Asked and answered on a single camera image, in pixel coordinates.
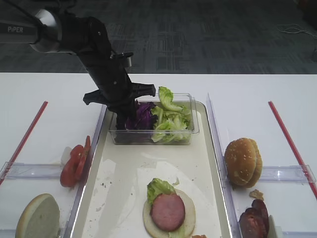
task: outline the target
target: clear plastic tray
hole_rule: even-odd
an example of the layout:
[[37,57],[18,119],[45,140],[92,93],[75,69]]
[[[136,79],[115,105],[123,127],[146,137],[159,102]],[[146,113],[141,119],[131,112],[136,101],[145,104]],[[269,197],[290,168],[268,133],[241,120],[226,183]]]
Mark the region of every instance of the clear plastic tray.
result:
[[60,163],[26,164],[15,162],[10,165],[9,162],[5,162],[0,170],[0,179],[4,179],[0,186],[0,211],[2,214],[0,216],[0,238],[15,237],[15,228],[25,206],[41,193],[50,193],[58,203],[60,209],[59,238],[71,237],[105,112],[106,106],[102,106],[92,138],[91,150],[84,166],[83,179],[74,188],[65,188],[60,185],[59,178],[62,171]]
[[[138,99],[139,102],[154,102],[157,106],[161,107],[159,102],[159,95],[155,97],[144,96]],[[190,94],[174,94],[173,103],[181,106],[186,106],[190,109],[190,126],[187,130],[117,130],[116,129],[116,114],[112,115],[109,132],[112,136],[114,144],[190,144],[192,134],[199,133],[199,125],[197,120],[196,103],[195,99]],[[154,134],[185,135],[184,140],[171,140],[164,143],[162,140],[154,143],[151,136]]]
[[[221,180],[222,196],[225,201],[228,214],[228,222],[231,228],[231,237],[242,238],[239,226],[239,218],[244,210],[247,207],[251,206],[252,199],[249,198],[249,191],[255,188],[260,188],[259,190],[264,194],[273,194],[273,196],[267,196],[267,199],[264,199],[264,202],[268,207],[269,215],[275,216],[278,213],[274,211],[280,210],[280,217],[278,220],[280,222],[284,222],[285,227],[292,229],[291,231],[289,231],[288,229],[285,230],[285,227],[283,225],[276,224],[277,226],[281,226],[280,228],[282,230],[283,238],[317,237],[317,232],[315,232],[315,230],[317,229],[316,225],[314,225],[314,223],[316,224],[316,220],[310,221],[306,219],[306,217],[309,217],[306,216],[306,213],[314,213],[313,211],[311,211],[311,209],[314,209],[313,207],[315,207],[316,203],[316,199],[312,195],[308,185],[309,182],[316,182],[316,178],[314,177],[310,167],[308,165],[263,167],[261,178],[256,187],[253,187],[248,191],[243,189],[233,190],[227,178],[226,166],[223,159],[221,143],[217,131],[216,120],[214,117],[214,109],[209,95],[207,96],[207,109],[209,114],[209,123],[211,128],[213,146],[216,153],[217,166]],[[305,173],[310,173],[312,179],[308,180]],[[298,201],[295,204],[291,203],[289,199],[291,196],[294,196],[294,190],[303,192],[301,193],[303,200]],[[290,209],[295,206],[297,206],[296,208],[298,213],[294,212],[294,209]],[[287,219],[285,219],[285,217],[294,217],[290,220],[291,224],[287,224]],[[303,223],[310,223],[309,227],[312,231],[297,231],[296,228]]]

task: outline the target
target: white table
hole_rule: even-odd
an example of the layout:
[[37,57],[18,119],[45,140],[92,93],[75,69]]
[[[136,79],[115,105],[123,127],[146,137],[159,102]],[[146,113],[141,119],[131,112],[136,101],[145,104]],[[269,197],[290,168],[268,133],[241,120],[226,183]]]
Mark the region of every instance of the white table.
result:
[[[233,139],[250,137],[258,143],[264,166],[297,165],[267,104],[272,100],[302,158],[317,175],[316,75],[132,74],[130,78],[133,82],[153,83],[157,88],[166,86],[175,93],[190,93],[204,104],[209,93],[223,148]],[[0,73],[0,165],[10,159],[45,100],[48,107],[17,162],[58,163],[65,146],[83,144],[86,135],[94,133],[101,107],[86,106],[82,98],[95,89],[87,74]],[[57,152],[48,155],[47,151]],[[316,203],[309,192],[306,202]],[[287,203],[300,198],[301,194],[294,194]],[[306,215],[314,216],[311,218],[316,221],[313,212]]]

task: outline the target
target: sliced sausage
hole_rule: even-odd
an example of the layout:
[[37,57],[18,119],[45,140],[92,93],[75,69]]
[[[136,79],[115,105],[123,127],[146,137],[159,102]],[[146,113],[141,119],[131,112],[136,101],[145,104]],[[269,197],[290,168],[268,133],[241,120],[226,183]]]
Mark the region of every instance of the sliced sausage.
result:
[[269,221],[268,221],[268,212],[267,212],[265,203],[260,199],[254,199],[252,202],[252,207],[257,209],[260,212],[264,221],[266,232],[268,233]]
[[266,238],[267,233],[261,214],[255,208],[248,208],[239,220],[243,238]]
[[150,215],[158,228],[172,232],[178,229],[185,220],[185,205],[176,193],[161,194],[155,198]]

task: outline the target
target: red straw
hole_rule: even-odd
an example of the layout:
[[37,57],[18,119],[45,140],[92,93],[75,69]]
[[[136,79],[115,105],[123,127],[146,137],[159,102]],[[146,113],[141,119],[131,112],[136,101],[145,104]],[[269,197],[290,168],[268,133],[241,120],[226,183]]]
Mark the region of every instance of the red straw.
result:
[[29,126],[29,128],[28,128],[28,130],[26,131],[24,137],[22,138],[20,144],[18,145],[18,147],[16,148],[15,152],[13,153],[13,155],[12,155],[10,161],[8,162],[8,164],[7,164],[7,166],[6,166],[5,170],[4,170],[3,176],[2,176],[2,178],[0,179],[0,185],[3,183],[5,176],[7,175],[7,173],[9,172],[9,170],[11,169],[11,166],[13,165],[13,163],[14,163],[14,161],[16,160],[16,158],[18,157],[18,155],[20,154],[20,152],[21,152],[21,150],[22,150],[22,148],[23,148],[23,146],[24,146],[26,140],[29,138],[29,136],[30,136],[30,134],[31,134],[31,132],[32,132],[32,130],[33,130],[33,128],[35,127],[36,123],[37,123],[38,120],[40,119],[40,117],[41,117],[41,115],[42,115],[44,109],[45,109],[46,106],[47,106],[47,104],[48,104],[47,101],[43,102],[43,104],[42,104],[40,110],[39,110],[38,113],[36,114],[36,116],[35,116],[35,118],[33,119],[31,125]]
[[288,133],[283,121],[282,121],[282,118],[279,116],[279,114],[278,114],[273,102],[269,101],[268,104],[271,107],[271,109],[273,111],[273,114],[274,114],[279,126],[281,127],[281,129],[282,129],[282,131],[283,131],[283,133],[284,133],[284,135],[285,135],[285,137],[287,139],[287,142],[290,145],[290,147],[291,147],[291,149],[292,149],[292,151],[293,151],[293,153],[294,153],[294,155],[295,155],[295,157],[296,157],[296,159],[298,161],[298,164],[302,166],[304,174],[307,177],[309,185],[310,185],[310,187],[311,187],[311,189],[312,189],[312,191],[313,191],[313,193],[314,193],[314,195],[315,195],[315,197],[317,199],[317,187],[316,187],[316,184],[314,182],[310,182],[310,181],[313,181],[313,180],[312,180],[311,174],[307,171],[307,169],[305,167],[304,160],[302,159],[300,153],[298,152],[298,150],[297,150],[297,148],[296,148],[291,136],[289,135],[289,133]]

